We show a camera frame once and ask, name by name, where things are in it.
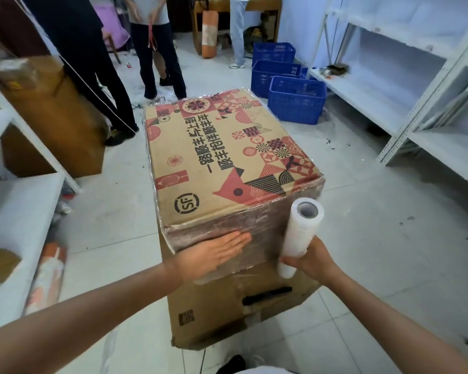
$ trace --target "plastic stretch wrap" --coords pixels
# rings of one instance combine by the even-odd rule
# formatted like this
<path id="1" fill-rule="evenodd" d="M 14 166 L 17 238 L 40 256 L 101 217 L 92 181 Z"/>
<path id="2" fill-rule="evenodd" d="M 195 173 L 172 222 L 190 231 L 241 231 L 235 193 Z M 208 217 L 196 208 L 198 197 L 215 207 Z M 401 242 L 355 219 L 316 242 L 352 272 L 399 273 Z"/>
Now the plastic stretch wrap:
<path id="1" fill-rule="evenodd" d="M 245 89 L 146 109 L 155 204 L 176 253 L 239 230 L 253 240 L 198 283 L 278 257 L 293 201 L 317 199 L 324 176 Z"/>

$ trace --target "jeans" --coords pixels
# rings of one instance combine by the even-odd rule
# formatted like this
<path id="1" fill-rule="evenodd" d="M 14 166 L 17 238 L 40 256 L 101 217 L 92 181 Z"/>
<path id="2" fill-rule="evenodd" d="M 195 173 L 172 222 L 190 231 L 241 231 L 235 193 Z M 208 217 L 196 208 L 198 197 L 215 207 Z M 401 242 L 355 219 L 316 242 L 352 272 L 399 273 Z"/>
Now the jeans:
<path id="1" fill-rule="evenodd" d="M 144 97 L 152 100 L 158 94 L 153 72 L 153 49 L 148 47 L 149 26 L 139 23 L 130 24 L 130 35 L 134 44 L 135 52 L 139 57 L 141 66 L 141 77 L 144 82 Z M 178 99 L 187 97 L 186 84 L 182 77 L 179 59 L 173 45 L 173 34 L 170 23 L 153 26 L 153 37 L 156 39 L 157 51 L 163 56 L 168 74 L 172 81 L 175 95 Z"/>
<path id="2" fill-rule="evenodd" d="M 231 41 L 234 49 L 234 62 L 244 64 L 244 11 L 248 1 L 231 0 Z"/>
<path id="3" fill-rule="evenodd" d="M 102 33 L 100 38 L 96 36 L 79 39 L 76 44 L 58 41 L 55 45 L 65 59 L 64 70 L 78 91 L 109 119 L 115 129 L 119 131 L 129 131 L 128 127 L 135 129 L 130 98 L 109 57 Z M 116 106 L 99 87 L 97 79 L 108 88 Z"/>

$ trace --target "hand holding film roll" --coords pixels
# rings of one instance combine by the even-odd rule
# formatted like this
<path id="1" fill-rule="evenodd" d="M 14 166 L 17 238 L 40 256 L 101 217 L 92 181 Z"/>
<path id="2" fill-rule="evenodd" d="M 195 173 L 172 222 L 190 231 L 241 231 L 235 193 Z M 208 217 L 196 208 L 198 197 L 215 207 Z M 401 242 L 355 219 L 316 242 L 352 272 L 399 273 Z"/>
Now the hand holding film roll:
<path id="1" fill-rule="evenodd" d="M 324 208 L 312 198 L 299 198 L 291 205 L 288 226 L 280 256 L 301 257 L 324 218 Z M 291 278 L 296 272 L 292 266 L 278 263 L 277 272 L 283 278 Z"/>

